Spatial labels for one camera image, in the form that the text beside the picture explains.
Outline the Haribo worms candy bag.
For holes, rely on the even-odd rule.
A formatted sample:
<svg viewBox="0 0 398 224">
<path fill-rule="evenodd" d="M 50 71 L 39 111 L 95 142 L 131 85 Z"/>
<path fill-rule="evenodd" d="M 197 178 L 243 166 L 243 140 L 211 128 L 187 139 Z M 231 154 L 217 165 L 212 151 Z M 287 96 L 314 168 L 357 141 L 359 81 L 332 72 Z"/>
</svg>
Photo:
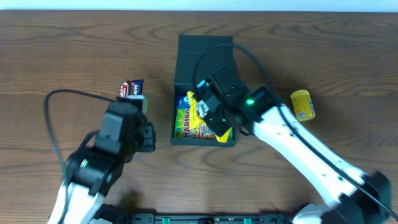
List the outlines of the Haribo worms candy bag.
<svg viewBox="0 0 398 224">
<path fill-rule="evenodd" d="M 215 133 L 205 124 L 198 124 L 194 128 L 191 128 L 189 115 L 190 110 L 188 108 L 176 109 L 174 138 L 198 140 L 216 139 Z"/>
</svg>

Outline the yellow Hacks candy bag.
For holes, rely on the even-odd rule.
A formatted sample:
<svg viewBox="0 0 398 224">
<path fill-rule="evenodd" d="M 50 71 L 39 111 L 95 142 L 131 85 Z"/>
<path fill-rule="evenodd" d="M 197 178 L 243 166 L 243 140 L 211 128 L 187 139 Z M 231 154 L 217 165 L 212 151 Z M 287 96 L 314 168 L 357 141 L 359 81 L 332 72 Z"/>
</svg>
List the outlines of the yellow Hacks candy bag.
<svg viewBox="0 0 398 224">
<path fill-rule="evenodd" d="M 198 115 L 197 100 L 193 97 L 193 92 L 188 91 L 187 96 L 190 104 L 189 112 L 189 128 L 194 130 L 195 139 L 201 140 L 217 140 L 221 143 L 226 143 L 232 140 L 233 130 L 230 128 L 224 135 L 218 136 L 209 129 L 204 120 Z"/>
</svg>

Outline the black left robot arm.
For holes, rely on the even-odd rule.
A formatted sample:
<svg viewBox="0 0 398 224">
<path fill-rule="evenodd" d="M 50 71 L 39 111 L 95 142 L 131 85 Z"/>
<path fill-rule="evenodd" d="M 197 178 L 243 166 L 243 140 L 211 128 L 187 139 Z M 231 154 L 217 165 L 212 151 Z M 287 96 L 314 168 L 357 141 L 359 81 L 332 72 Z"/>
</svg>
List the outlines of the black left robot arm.
<svg viewBox="0 0 398 224">
<path fill-rule="evenodd" d="M 137 152 L 154 152 L 155 130 L 146 107 L 143 96 L 109 104 L 100 129 L 69 155 L 49 223 L 90 223 L 125 163 Z"/>
</svg>

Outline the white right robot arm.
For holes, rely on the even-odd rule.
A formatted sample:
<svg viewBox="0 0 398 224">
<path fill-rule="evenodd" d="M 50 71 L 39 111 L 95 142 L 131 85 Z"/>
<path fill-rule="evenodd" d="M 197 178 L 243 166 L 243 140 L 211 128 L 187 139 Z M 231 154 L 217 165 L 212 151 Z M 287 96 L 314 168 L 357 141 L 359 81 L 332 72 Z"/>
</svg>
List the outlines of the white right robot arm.
<svg viewBox="0 0 398 224">
<path fill-rule="evenodd" d="M 323 204 L 308 204 L 290 223 L 383 223 L 391 210 L 391 185 L 346 162 L 300 124 L 272 88 L 249 91 L 202 81 L 194 89 L 200 118 L 216 134 L 229 127 L 254 135 L 285 157 L 315 188 Z"/>
</svg>

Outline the blue Oreo cookie pack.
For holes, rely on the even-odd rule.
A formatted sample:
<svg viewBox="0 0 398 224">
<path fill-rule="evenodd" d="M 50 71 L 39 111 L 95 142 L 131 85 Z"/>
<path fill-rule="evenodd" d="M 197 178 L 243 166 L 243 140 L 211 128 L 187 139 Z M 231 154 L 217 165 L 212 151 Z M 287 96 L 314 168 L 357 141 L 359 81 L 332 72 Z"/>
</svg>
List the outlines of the blue Oreo cookie pack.
<svg viewBox="0 0 398 224">
<path fill-rule="evenodd" d="M 176 109 L 187 109 L 190 107 L 189 99 L 187 95 L 177 94 L 175 98 Z"/>
</svg>

